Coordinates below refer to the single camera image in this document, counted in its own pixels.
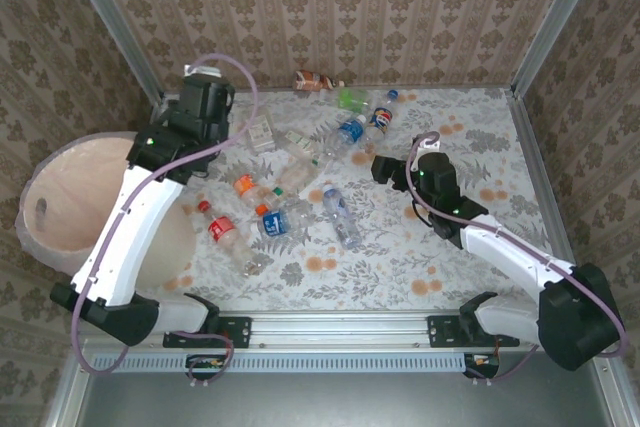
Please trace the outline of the Pepsi bottle blue cap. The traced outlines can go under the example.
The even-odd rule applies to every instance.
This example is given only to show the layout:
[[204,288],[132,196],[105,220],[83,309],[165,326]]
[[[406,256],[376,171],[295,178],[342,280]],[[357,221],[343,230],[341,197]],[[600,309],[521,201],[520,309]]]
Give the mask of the Pepsi bottle blue cap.
[[393,120],[394,112],[397,110],[398,98],[398,91],[392,89],[376,100],[361,138],[362,146],[366,152],[373,152],[376,146],[384,140]]

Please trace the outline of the brown coffee drink bottle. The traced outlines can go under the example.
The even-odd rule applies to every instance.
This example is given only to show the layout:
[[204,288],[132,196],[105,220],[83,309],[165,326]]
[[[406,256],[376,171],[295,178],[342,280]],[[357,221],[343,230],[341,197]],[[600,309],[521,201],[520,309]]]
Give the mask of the brown coffee drink bottle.
[[344,81],[336,80],[328,75],[309,70],[296,70],[292,84],[294,90],[308,92],[320,92],[322,90],[333,91],[345,86]]

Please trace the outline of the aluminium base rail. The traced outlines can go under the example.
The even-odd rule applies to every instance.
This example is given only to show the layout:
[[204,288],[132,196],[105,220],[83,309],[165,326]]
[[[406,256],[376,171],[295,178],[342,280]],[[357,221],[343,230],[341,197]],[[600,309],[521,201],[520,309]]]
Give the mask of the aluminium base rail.
[[252,319],[249,348],[276,351],[407,351],[430,347],[430,317],[455,310],[237,311]]

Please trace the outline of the white round waste bin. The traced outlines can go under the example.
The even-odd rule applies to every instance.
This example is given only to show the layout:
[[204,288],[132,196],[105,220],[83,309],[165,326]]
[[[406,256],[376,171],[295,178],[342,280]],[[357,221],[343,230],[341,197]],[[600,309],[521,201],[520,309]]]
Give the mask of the white round waste bin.
[[[68,276],[88,259],[119,193],[133,132],[79,138],[37,165],[15,221],[24,251]],[[159,287],[191,266],[196,234],[175,202],[161,221],[141,265],[136,287]]]

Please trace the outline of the grey metal base panel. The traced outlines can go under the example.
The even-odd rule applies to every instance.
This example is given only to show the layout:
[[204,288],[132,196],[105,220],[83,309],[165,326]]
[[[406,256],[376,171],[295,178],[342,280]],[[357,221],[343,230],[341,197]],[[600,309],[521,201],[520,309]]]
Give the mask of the grey metal base panel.
[[640,427],[624,366],[595,360],[569,373],[544,355],[505,351],[510,377],[472,380],[423,372],[425,352],[383,359],[383,370],[286,372],[278,356],[251,352],[250,369],[207,386],[131,370],[87,374],[69,359],[43,427]]

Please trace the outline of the Coca-Cola bottle red cap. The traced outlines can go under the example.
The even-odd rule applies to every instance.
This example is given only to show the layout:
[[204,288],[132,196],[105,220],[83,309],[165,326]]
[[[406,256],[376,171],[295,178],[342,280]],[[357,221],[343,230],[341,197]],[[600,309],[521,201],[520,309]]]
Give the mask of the Coca-Cola bottle red cap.
[[258,275],[263,264],[233,221],[216,210],[208,200],[200,201],[197,208],[207,219],[210,236],[230,257],[236,270],[245,277]]

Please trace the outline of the slim clear water bottle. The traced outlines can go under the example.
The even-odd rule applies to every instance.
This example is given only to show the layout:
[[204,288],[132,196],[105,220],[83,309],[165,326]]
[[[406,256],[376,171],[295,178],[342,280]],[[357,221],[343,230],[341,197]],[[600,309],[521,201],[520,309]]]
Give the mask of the slim clear water bottle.
[[353,250],[361,244],[361,236],[341,191],[331,183],[322,187],[322,201],[330,217],[338,240],[345,249]]

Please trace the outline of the orange label orange cap bottle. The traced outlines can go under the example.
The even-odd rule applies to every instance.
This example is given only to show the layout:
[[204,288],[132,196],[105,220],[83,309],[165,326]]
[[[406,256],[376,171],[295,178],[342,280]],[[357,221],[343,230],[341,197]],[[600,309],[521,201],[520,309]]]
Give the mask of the orange label orange cap bottle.
[[240,200],[258,216],[262,216],[270,210],[265,203],[265,196],[269,190],[256,184],[250,174],[240,176],[233,183],[233,188]]

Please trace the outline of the Pocari Sweat bottle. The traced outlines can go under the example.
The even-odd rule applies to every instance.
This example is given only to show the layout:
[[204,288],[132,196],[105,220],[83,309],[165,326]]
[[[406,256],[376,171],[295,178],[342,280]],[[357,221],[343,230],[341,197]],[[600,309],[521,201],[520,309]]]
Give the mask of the Pocari Sweat bottle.
[[343,156],[364,133],[366,117],[357,115],[341,123],[325,141],[325,153],[333,159]]

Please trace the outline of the green label clear bottle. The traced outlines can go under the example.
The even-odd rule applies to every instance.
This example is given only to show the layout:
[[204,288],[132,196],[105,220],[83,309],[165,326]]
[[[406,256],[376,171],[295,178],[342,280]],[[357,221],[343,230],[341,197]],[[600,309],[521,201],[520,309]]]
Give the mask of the green label clear bottle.
[[360,88],[341,87],[336,90],[323,90],[320,93],[320,100],[355,114],[366,114],[373,109],[371,92]]

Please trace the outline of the clear bottle white cap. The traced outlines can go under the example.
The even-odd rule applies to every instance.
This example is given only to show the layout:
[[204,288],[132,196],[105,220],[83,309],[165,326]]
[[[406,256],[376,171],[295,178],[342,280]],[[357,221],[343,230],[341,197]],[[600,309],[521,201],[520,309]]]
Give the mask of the clear bottle white cap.
[[308,160],[321,170],[330,162],[322,144],[294,130],[287,130],[283,137],[284,149],[298,159]]

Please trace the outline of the small white carton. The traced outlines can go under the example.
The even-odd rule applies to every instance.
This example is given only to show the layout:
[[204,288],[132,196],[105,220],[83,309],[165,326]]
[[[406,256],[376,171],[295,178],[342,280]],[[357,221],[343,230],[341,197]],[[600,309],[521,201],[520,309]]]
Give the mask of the small white carton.
[[258,155],[275,149],[272,122],[268,114],[257,115],[247,130],[250,150]]

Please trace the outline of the aluminium table edge rail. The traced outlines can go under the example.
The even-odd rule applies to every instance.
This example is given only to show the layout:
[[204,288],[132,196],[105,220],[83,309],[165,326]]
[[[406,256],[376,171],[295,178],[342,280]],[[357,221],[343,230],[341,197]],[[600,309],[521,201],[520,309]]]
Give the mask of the aluminium table edge rail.
[[509,110],[526,160],[529,177],[536,194],[551,250],[556,257],[575,262],[524,100],[511,90],[507,90],[506,93],[509,98]]

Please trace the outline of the aluminium frame post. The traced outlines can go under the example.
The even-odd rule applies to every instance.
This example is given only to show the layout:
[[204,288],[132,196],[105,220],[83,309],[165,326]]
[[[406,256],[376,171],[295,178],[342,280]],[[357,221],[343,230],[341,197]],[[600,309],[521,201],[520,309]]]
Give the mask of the aluminium frame post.
[[569,20],[579,0],[553,0],[512,82],[516,98],[523,97],[532,85],[545,59]]
[[116,0],[90,0],[151,104],[161,104],[163,89]]

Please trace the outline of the crushed blue label bottle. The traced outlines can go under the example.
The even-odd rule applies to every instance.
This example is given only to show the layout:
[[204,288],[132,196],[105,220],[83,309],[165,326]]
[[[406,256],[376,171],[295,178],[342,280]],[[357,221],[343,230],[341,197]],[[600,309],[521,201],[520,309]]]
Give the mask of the crushed blue label bottle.
[[312,206],[304,200],[285,203],[268,211],[251,224],[252,234],[279,237],[310,227],[314,222]]

